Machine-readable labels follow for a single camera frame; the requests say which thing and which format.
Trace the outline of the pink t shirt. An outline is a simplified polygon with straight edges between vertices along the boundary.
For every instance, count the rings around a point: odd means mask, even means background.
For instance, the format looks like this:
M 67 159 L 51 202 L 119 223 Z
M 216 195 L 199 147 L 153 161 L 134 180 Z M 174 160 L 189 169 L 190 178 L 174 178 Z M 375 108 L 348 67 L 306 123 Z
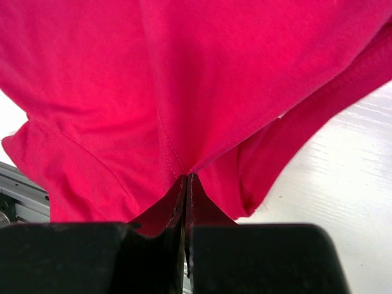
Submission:
M 391 80 L 390 1 L 2 1 L 2 145 L 53 222 L 128 222 L 181 175 L 250 216 L 330 118 Z

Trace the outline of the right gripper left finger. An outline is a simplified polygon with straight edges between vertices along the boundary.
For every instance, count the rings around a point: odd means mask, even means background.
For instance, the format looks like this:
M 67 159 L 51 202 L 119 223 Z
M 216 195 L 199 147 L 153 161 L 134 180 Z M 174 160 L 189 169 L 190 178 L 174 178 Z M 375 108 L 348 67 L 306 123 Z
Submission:
M 186 177 L 133 221 L 1 229 L 2 293 L 181 293 Z

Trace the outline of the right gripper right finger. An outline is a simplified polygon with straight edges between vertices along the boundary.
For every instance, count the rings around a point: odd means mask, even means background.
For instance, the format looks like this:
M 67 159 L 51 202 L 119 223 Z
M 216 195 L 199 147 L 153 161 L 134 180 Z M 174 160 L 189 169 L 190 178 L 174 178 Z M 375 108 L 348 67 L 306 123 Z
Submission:
M 315 224 L 237 224 L 191 174 L 185 255 L 194 293 L 348 293 L 327 232 Z

